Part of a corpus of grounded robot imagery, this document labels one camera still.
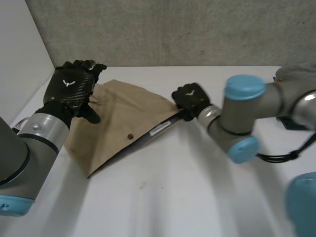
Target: gray knit fabric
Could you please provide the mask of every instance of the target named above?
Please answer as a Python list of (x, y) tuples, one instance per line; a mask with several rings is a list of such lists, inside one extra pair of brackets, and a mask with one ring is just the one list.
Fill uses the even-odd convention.
[(276, 78), (281, 81), (288, 80), (314, 80), (316, 81), (316, 63), (307, 63), (296, 66), (282, 67), (277, 70)]

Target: tan pants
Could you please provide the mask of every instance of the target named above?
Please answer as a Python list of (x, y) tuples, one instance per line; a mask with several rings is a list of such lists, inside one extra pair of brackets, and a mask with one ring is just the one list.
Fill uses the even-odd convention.
[(176, 106), (166, 98), (117, 80), (97, 84), (90, 102), (101, 122), (91, 124), (83, 118), (74, 118), (65, 143), (87, 177), (107, 167), (105, 162), (113, 156), (122, 158), (131, 153), (131, 150), (124, 152), (124, 148), (140, 138), (141, 144), (145, 144), (178, 120)]

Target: light blue joint cap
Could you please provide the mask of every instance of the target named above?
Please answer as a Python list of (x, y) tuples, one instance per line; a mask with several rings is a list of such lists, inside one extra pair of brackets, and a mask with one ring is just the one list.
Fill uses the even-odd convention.
[(258, 140), (255, 137), (248, 137), (234, 144), (227, 155), (233, 162), (241, 164), (253, 159), (258, 151)]
[(245, 101), (259, 97), (266, 91), (266, 84), (257, 76), (236, 75), (228, 79), (225, 96), (231, 100)]
[(0, 215), (1, 216), (24, 216), (26, 215), (34, 199), (0, 195)]
[(291, 181), (285, 192), (285, 208), (297, 236), (315, 236), (316, 172), (302, 174)]

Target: white tabletop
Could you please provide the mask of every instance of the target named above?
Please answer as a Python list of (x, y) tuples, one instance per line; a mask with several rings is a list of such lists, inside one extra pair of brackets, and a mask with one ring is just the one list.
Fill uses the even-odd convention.
[[(186, 83), (199, 82), (221, 105), (225, 81), (236, 74), (272, 81), (278, 67), (108, 68), (111, 79), (171, 99)], [(42, 106), (47, 83), (16, 121)], [(286, 131), (275, 118), (256, 122), (262, 152), (285, 154), (309, 132)], [(274, 237), (293, 236), (284, 212), (284, 189), (293, 177), (315, 170), (308, 148), (295, 161), (258, 158), (234, 164), (195, 121), (180, 122), (148, 146), (86, 180), (62, 149), (30, 212), (0, 217), (3, 237)]]

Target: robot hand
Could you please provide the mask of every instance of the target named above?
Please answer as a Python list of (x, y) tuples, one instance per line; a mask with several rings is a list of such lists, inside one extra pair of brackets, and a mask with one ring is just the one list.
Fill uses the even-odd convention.
[(56, 102), (62, 103), (71, 110), (73, 117), (84, 117), (91, 123), (99, 123), (100, 117), (88, 103), (99, 74), (106, 68), (93, 60), (76, 60), (57, 67), (44, 95), (44, 105), (51, 104), (51, 107), (57, 108)]
[(211, 105), (207, 94), (197, 83), (178, 87), (171, 96), (177, 107), (181, 109), (179, 115), (184, 121), (193, 120), (203, 109)]

